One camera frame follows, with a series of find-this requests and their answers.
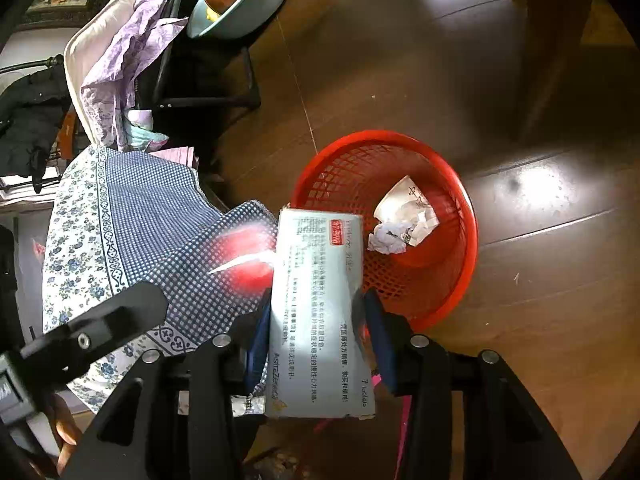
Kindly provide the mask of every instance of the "red basket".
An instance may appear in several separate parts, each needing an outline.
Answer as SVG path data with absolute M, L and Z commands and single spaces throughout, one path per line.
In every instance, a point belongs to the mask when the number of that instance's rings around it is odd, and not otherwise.
M 385 308 L 420 332 L 443 319 L 466 291 L 478 255 L 478 224 L 456 172 L 427 145 L 395 132 L 367 130 L 336 140 L 298 179 L 291 206 L 362 215 L 364 244 L 378 224 L 373 211 L 405 175 L 418 185 L 440 224 L 403 254 L 365 250 L 364 282 Z

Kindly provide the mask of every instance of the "crumpled tissue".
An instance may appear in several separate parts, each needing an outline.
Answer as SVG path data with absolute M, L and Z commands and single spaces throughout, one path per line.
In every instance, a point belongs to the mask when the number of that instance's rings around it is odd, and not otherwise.
M 373 216 L 380 220 L 369 234 L 369 251 L 399 254 L 417 246 L 439 224 L 435 211 L 408 175 L 380 201 Z

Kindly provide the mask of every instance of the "basket rim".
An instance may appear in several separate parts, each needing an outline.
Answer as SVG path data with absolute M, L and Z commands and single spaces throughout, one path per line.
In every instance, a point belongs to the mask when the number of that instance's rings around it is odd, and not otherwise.
M 304 208 L 307 196 L 302 196 L 303 192 L 305 189 L 309 189 L 316 180 L 318 174 L 321 172 L 322 168 L 326 167 L 329 160 L 339 157 L 353 148 L 371 144 L 399 146 L 422 155 L 449 184 L 450 191 L 458 200 L 460 209 L 463 213 L 462 221 L 465 226 L 466 245 L 465 256 L 462 268 L 460 269 L 460 275 L 458 276 L 458 281 L 441 306 L 423 317 L 416 317 L 410 321 L 412 329 L 416 332 L 420 332 L 448 316 L 460 302 L 471 283 L 471 278 L 476 267 L 476 259 L 478 258 L 478 222 L 476 220 L 471 199 L 466 193 L 465 187 L 462 185 L 462 181 L 456 171 L 449 165 L 449 163 L 447 163 L 447 161 L 444 160 L 444 158 L 440 156 L 439 153 L 413 137 L 392 132 L 390 130 L 364 130 L 349 134 L 335 140 L 322 149 L 306 165 L 306 168 L 302 171 L 296 182 L 290 206 L 296 209 Z

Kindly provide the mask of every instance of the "wooden floor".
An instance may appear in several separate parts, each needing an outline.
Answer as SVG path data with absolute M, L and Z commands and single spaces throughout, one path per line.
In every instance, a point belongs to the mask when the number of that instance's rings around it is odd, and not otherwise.
M 251 50 L 262 107 L 216 156 L 229 202 L 277 214 L 311 157 L 350 132 L 388 128 L 439 151 L 471 196 L 481 249 L 466 297 L 429 335 L 500 352 L 591 480 L 640 418 L 640 55 L 582 47 L 519 145 L 524 17 L 511 0 L 287 0 Z M 375 420 L 332 424 L 314 478 L 391 479 L 398 416 L 380 394 Z

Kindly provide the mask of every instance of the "bolt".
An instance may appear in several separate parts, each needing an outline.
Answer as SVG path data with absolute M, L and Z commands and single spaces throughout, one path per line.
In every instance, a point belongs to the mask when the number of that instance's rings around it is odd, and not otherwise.
M 490 365 L 495 365 L 500 360 L 500 356 L 493 350 L 485 350 L 482 352 L 482 361 Z
M 224 348 L 231 343 L 231 336 L 229 334 L 218 334 L 213 338 L 213 344 L 218 348 Z
M 155 348 L 152 348 L 151 350 L 147 350 L 145 353 L 142 354 L 142 360 L 148 365 L 158 361 L 159 357 L 160 357 L 160 352 Z
M 422 334 L 415 334 L 411 336 L 411 346 L 415 348 L 424 348 L 429 344 L 429 338 Z
M 91 340 L 89 339 L 89 336 L 84 332 L 78 335 L 78 346 L 82 350 L 88 350 L 91 346 Z

